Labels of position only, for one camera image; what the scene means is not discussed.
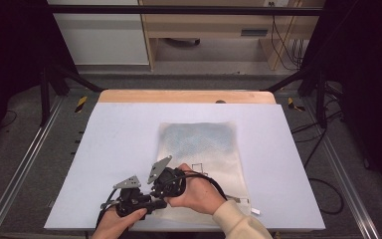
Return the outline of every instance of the white table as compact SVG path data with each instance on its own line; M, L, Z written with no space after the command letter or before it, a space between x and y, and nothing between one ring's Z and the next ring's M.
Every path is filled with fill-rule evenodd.
M189 94L194 101L183 100ZM130 101L120 100L116 95L126 96ZM161 96L167 96L167 100L161 100ZM245 99L251 104L231 104ZM183 103L212 100L228 104ZM146 103L151 101L182 103ZM99 206L106 201L112 186L134 174L141 181L141 190L149 191L150 185L145 182L151 164L157 159L158 127L162 122L222 121L234 121L237 126L238 148L252 207L261 210L261 215L254 216L272 231L324 229L284 112L272 95L257 92L184 95L176 91L110 91L101 95L45 228L95 228ZM132 230L220 229L147 215Z

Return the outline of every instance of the floor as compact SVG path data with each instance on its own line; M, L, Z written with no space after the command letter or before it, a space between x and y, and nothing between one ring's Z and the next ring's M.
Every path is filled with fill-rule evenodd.
M103 71L86 69L84 77L104 88L123 89L217 89L217 90L259 90L284 79L294 72L280 67L269 70L266 58L258 41L201 40L194 46L188 42L162 41L154 71L143 68L125 68ZM286 66L291 62L284 59ZM52 129L31 164L29 173L11 201L6 218L0 222L0 238L84 238L84 232L47 231L43 229L52 202L58 196L64 178L74 159L75 151L85 130L98 94L81 89L70 83L72 90L61 104L61 111L55 118ZM290 129L313 122L309 108L311 97L301 99L295 89L298 82L286 86L275 94L278 104L283 106ZM14 96L8 106L8 114L0 129L0 199L12 176L25 157L29 145L39 129L41 120L40 89L35 87ZM81 96L88 96L80 114L74 113ZM288 105L293 99L294 107ZM327 115L338 113L340 108L333 98L329 102ZM344 117L330 119L323 143L314 152L306 168L308 177L327 181L342 192L338 177L330 166L325 142L332 143L340 161L348 173L363 202L368 215L382 238L382 176L374 170L364 168L362 155L353 140ZM318 141L321 129L311 127L294 134L302 162L305 162ZM312 188L324 211L339 209L339 197L329 186L317 181ZM342 211L336 215L322 213L326 229L313 232L281 232L277 238L378 238L363 235L356 223L354 209L347 198ZM145 238L148 235L134 235ZM202 233L198 238L211 237Z

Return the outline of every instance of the sleeve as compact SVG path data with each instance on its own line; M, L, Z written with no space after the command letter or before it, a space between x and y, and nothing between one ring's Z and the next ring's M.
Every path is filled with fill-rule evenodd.
M241 212L235 201L223 203L213 214L213 220L221 227L226 238L272 238L266 227L255 217Z

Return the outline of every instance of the translucent plastic bag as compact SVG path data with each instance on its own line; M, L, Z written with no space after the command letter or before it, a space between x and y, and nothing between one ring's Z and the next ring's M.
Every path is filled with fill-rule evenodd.
M172 155L169 167L187 163L193 170L215 179L225 194L237 201L247 215L251 213L249 193L236 144L232 122L162 123L157 158ZM155 216L180 222L213 224L210 215L188 208L156 210Z

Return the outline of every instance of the person's left hand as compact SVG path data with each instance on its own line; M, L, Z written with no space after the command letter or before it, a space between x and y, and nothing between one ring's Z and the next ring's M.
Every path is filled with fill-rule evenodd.
M125 217L119 217L114 207L110 207L101 219L93 235L93 239L116 239L127 228L145 215L147 209L142 208Z

